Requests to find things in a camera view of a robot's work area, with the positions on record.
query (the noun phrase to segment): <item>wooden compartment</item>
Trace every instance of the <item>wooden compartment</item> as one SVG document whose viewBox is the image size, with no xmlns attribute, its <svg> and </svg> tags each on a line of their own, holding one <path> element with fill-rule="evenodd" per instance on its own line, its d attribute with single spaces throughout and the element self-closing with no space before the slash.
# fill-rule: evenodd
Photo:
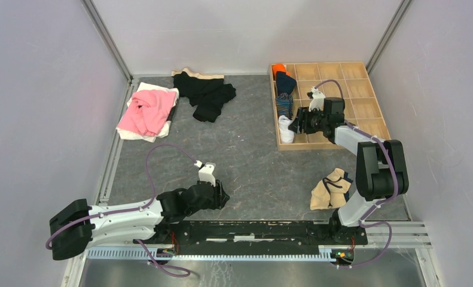
<svg viewBox="0 0 473 287">
<path fill-rule="evenodd" d="M 348 79 L 368 79 L 367 69 L 363 62 L 340 63 L 344 78 Z"/>
<path fill-rule="evenodd" d="M 322 80 L 337 80 L 344 78 L 344 73 L 342 72 L 340 63 L 318 63 L 317 67 L 319 68 L 319 73 Z"/>
<path fill-rule="evenodd" d="M 368 79 L 365 66 L 362 62 L 343 63 L 289 63 L 286 70 L 291 77 L 297 80 L 297 87 L 292 93 L 293 113 L 296 117 L 298 107 L 308 107 L 310 99 L 307 93 L 321 82 L 321 80 L 337 80 L 344 92 L 346 108 L 344 114 L 347 120 L 356 124 L 361 130 L 377 135 L 383 139 L 389 139 L 386 123 L 382 119 L 379 103 L 375 97 L 370 79 Z M 285 144 L 280 141 L 277 107 L 275 96 L 277 94 L 276 83 L 270 74 L 272 86 L 273 111 L 275 114 L 275 129 L 279 151 L 294 151 L 304 149 L 337 149 L 341 148 L 329 142 L 321 132 L 311 135 L 295 135 L 293 143 Z M 326 83 L 319 88 L 327 97 L 340 97 L 340 92 L 335 83 Z"/>
<path fill-rule="evenodd" d="M 376 135 L 382 139 L 390 139 L 386 123 L 382 118 L 358 119 L 358 127 L 360 130 Z"/>
<path fill-rule="evenodd" d="M 346 80 L 349 97 L 376 97 L 370 79 Z"/>
<path fill-rule="evenodd" d="M 308 80 L 320 80 L 319 69 L 316 63 L 309 64 L 295 64 L 296 67 L 296 80 L 308 81 Z"/>
<path fill-rule="evenodd" d="M 377 99 L 351 99 L 354 113 L 360 118 L 381 118 Z"/>
</svg>

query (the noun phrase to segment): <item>striped cloth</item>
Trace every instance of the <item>striped cloth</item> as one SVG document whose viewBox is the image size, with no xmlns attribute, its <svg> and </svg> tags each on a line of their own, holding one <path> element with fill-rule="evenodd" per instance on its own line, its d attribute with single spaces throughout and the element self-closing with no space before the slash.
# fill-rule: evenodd
<svg viewBox="0 0 473 287">
<path fill-rule="evenodd" d="M 286 116 L 288 119 L 292 119 L 292 96 L 288 93 L 281 93 L 275 97 L 277 105 L 277 116 Z"/>
</svg>

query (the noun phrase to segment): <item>wall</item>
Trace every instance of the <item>wall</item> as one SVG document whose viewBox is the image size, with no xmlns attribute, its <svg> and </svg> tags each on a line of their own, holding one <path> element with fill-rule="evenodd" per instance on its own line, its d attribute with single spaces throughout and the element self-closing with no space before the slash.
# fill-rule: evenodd
<svg viewBox="0 0 473 287">
<path fill-rule="evenodd" d="M 446 286 L 473 286 L 473 1 L 414 1 L 372 81 Z"/>
<path fill-rule="evenodd" d="M 134 74 L 367 61 L 400 0 L 95 0 Z"/>
<path fill-rule="evenodd" d="M 0 286 L 59 286 L 48 221 L 94 199 L 125 88 L 80 1 L 0 0 Z"/>
</svg>

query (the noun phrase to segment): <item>orange sock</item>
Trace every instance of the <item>orange sock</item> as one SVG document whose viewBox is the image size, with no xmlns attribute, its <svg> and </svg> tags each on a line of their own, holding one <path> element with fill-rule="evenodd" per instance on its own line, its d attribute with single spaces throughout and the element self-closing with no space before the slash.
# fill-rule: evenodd
<svg viewBox="0 0 473 287">
<path fill-rule="evenodd" d="M 273 78 L 277 77 L 277 72 L 284 72 L 287 76 L 291 74 L 285 69 L 283 64 L 275 64 L 271 66 L 271 71 L 273 72 Z"/>
</svg>

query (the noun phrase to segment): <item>floor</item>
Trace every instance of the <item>floor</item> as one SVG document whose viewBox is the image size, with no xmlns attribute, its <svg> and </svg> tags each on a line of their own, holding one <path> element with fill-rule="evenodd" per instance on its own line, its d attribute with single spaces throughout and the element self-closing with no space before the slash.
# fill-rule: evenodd
<svg viewBox="0 0 473 287">
<path fill-rule="evenodd" d="M 171 77 L 142 78 L 142 82 L 172 87 Z M 310 210 L 310 192 L 336 167 L 355 177 L 356 157 L 349 151 L 277 151 L 270 78 L 267 75 L 226 76 L 237 96 L 226 103 L 215 123 L 192 117 L 195 108 L 180 98 L 169 136 L 155 143 L 180 145 L 202 162 L 216 164 L 231 197 L 222 210 L 202 210 L 193 220 L 327 220 L 332 210 Z M 154 143 L 124 141 L 109 204 L 131 203 L 150 197 L 144 158 Z M 150 158 L 152 178 L 159 192 L 188 188 L 197 169 L 174 148 L 156 150 Z M 355 184 L 349 192 L 355 191 Z M 408 220 L 402 197 L 384 205 L 371 220 Z"/>
<path fill-rule="evenodd" d="M 355 262 L 369 260 L 377 252 L 358 249 Z M 352 270 L 336 270 L 327 262 L 173 260 L 170 264 L 193 273 L 178 279 L 145 261 L 87 260 L 80 286 L 426 286 L 414 249 L 388 250 L 376 262 Z"/>
</svg>

